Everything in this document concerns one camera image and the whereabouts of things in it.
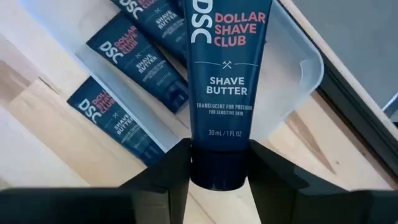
black tube cap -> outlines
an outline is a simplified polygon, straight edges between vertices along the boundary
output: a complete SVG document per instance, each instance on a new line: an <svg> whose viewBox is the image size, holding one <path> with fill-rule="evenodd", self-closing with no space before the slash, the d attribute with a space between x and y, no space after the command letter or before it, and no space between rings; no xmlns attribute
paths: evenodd
<svg viewBox="0 0 398 224"><path fill-rule="evenodd" d="M244 185L248 151L217 152L192 149L191 180L204 189L228 191Z"/></svg>

crossed razors icon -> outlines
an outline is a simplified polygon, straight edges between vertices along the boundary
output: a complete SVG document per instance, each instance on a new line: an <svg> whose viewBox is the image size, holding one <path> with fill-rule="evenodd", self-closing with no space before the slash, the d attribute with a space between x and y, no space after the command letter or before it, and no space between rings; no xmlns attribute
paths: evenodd
<svg viewBox="0 0 398 224"><path fill-rule="evenodd" d="M224 61L223 62L223 65L225 65L224 67L223 67L223 69L225 69L225 68L232 68L231 66L229 66L229 65L231 65L232 64L232 62L231 61L228 61L228 63L226 62L226 61Z"/></svg>

shave butter tube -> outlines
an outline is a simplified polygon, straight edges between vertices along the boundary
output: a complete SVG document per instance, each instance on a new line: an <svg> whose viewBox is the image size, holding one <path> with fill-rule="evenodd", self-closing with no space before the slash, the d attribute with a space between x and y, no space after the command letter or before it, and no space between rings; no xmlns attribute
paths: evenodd
<svg viewBox="0 0 398 224"><path fill-rule="evenodd" d="M111 0L140 30L186 64L184 18L168 0Z"/></svg>
<svg viewBox="0 0 398 224"><path fill-rule="evenodd" d="M191 179L240 188L272 0L184 0L192 127Z"/></svg>
<svg viewBox="0 0 398 224"><path fill-rule="evenodd" d="M146 166L156 164L165 152L93 78L69 98L68 104L124 146Z"/></svg>
<svg viewBox="0 0 398 224"><path fill-rule="evenodd" d="M187 104L187 81L123 13L112 18L87 45L160 100L171 112L177 113Z"/></svg>

wooden surface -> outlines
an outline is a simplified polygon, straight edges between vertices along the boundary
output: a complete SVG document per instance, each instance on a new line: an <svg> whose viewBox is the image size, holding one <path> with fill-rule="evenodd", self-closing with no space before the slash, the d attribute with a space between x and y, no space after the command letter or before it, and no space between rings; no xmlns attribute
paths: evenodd
<svg viewBox="0 0 398 224"><path fill-rule="evenodd" d="M14 0L0 1L0 28L0 189L118 186L140 173L141 162L67 105L87 73ZM262 143L346 189L397 188L317 93ZM245 222L259 223L247 184L191 184L185 223Z"/></svg>

plastic container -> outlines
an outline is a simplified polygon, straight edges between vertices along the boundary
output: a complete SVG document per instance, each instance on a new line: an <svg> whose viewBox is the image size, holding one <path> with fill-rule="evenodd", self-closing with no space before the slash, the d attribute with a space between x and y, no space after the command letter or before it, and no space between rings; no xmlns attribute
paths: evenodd
<svg viewBox="0 0 398 224"><path fill-rule="evenodd" d="M189 110L174 115L85 43L119 12L109 0L20 0L27 12L136 120L162 148L190 135ZM271 8L251 138L267 139L287 115L320 84L323 60L278 1ZM175 66L183 76L186 71Z"/></svg>

